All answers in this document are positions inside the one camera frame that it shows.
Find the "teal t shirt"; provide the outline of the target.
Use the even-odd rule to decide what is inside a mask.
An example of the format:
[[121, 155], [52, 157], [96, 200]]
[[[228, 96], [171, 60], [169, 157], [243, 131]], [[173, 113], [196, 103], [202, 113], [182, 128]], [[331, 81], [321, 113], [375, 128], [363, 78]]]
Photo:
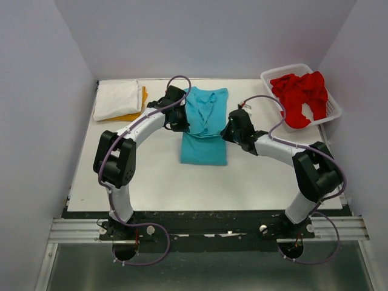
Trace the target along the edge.
[[185, 110], [189, 131], [182, 134], [180, 163], [226, 166], [227, 147], [220, 133], [226, 126], [226, 88], [203, 90], [192, 87]]

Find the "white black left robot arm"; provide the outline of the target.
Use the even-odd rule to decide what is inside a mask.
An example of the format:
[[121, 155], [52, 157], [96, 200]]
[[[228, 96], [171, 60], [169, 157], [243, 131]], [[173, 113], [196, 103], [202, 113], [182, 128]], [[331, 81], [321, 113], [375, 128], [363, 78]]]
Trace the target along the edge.
[[165, 95], [148, 103], [140, 117], [128, 126], [116, 132], [106, 130], [100, 136], [93, 171], [107, 191], [110, 217], [117, 221], [113, 231], [121, 239], [129, 239], [135, 230], [129, 221], [134, 213], [129, 183], [135, 175], [137, 148], [161, 128], [173, 132], [189, 131], [183, 104], [186, 96], [186, 91], [169, 85]]

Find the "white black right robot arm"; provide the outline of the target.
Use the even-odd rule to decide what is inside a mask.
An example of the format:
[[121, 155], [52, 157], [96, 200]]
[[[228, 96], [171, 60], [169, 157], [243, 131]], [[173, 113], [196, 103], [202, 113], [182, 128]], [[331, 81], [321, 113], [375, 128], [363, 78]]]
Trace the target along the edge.
[[221, 132], [227, 142], [238, 144], [245, 152], [264, 156], [292, 166], [299, 192], [284, 211], [279, 222], [280, 233], [288, 238], [301, 230], [301, 224], [324, 198], [339, 186], [345, 177], [323, 142], [312, 145], [294, 144], [271, 137], [263, 130], [255, 130], [249, 114], [243, 109], [229, 113], [228, 123]]

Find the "folded yellow t shirt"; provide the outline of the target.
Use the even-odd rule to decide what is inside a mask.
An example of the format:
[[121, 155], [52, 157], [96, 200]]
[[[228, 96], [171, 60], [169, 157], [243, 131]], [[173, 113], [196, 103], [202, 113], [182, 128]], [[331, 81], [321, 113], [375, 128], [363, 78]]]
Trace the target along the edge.
[[113, 117], [113, 118], [104, 119], [104, 121], [127, 121], [127, 122], [134, 121], [136, 118], [140, 117], [141, 113], [143, 112], [143, 110], [145, 108], [147, 97], [148, 97], [147, 89], [145, 86], [143, 86], [142, 87], [141, 110], [139, 112], [129, 113], [126, 115], [121, 115], [121, 116], [117, 116], [117, 117]]

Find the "folded white t shirt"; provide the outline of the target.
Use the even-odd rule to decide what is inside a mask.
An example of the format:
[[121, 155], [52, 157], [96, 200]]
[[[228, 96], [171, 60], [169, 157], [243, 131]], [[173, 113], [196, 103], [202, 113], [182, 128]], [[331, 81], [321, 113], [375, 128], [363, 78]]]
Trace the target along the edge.
[[100, 81], [96, 92], [94, 121], [103, 121], [141, 110], [142, 86], [137, 80]]

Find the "red t shirt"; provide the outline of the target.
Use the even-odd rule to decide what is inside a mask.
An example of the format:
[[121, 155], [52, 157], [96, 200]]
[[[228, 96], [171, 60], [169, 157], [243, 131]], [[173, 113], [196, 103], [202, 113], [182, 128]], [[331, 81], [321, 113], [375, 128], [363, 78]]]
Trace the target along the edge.
[[291, 73], [271, 80], [270, 84], [272, 93], [286, 110], [281, 114], [286, 117], [286, 124], [291, 128], [303, 129], [311, 123], [303, 115], [304, 104], [310, 107], [314, 120], [327, 117], [328, 92], [320, 72], [306, 73], [302, 76]]

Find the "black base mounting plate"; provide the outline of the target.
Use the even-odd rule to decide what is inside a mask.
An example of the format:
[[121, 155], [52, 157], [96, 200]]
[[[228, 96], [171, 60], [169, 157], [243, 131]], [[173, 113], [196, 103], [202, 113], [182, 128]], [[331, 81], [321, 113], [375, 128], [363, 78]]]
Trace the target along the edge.
[[104, 221], [102, 242], [141, 252], [275, 252], [279, 242], [314, 238], [310, 219], [293, 225], [281, 210], [140, 212], [124, 226]]

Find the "aluminium frame rail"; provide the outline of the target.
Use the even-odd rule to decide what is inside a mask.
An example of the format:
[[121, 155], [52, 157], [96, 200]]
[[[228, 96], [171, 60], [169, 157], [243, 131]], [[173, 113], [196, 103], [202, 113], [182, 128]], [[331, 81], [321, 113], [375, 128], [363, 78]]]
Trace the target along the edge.
[[97, 219], [56, 219], [37, 290], [374, 290], [364, 261], [364, 221], [345, 211], [311, 219], [296, 260], [275, 252], [141, 252], [102, 242]]

